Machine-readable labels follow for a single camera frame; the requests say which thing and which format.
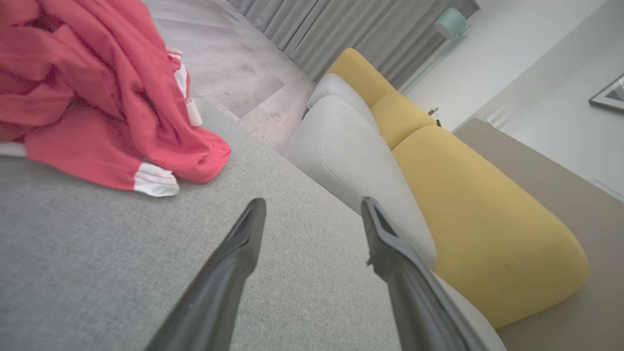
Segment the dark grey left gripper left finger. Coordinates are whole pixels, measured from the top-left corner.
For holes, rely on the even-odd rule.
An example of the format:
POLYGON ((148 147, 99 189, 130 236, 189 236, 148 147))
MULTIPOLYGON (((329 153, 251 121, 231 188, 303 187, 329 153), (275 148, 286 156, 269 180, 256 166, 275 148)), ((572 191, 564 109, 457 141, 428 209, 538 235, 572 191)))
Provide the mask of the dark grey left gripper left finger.
POLYGON ((254 198, 201 267, 148 351, 227 351, 245 282, 256 269, 267 203, 254 198))

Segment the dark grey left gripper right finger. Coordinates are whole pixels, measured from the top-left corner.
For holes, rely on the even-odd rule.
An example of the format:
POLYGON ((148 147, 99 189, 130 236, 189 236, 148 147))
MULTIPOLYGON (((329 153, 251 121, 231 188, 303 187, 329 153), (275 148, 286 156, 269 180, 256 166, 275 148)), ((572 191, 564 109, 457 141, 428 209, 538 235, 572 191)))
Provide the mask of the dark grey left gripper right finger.
POLYGON ((485 351, 486 345, 430 269, 396 233, 381 205, 364 197, 367 261, 388 285, 404 351, 485 351))

